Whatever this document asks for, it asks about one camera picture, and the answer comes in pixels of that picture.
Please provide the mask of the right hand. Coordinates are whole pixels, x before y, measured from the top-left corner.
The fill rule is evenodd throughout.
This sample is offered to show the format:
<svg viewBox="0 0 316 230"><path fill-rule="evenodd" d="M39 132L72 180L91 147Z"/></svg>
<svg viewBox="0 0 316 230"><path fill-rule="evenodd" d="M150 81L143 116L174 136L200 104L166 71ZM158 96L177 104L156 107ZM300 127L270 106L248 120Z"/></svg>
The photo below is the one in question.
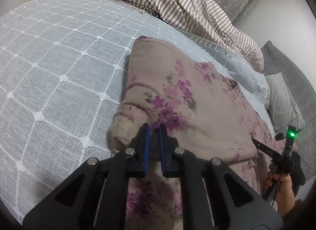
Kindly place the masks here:
<svg viewBox="0 0 316 230"><path fill-rule="evenodd" d="M272 180L278 180L281 184L279 190L276 192L275 201L277 203L277 211L283 217L290 212L295 206L295 195L292 190L292 180L289 174L273 173L274 165L269 165L269 172L265 179L264 189L272 186Z"/></svg>

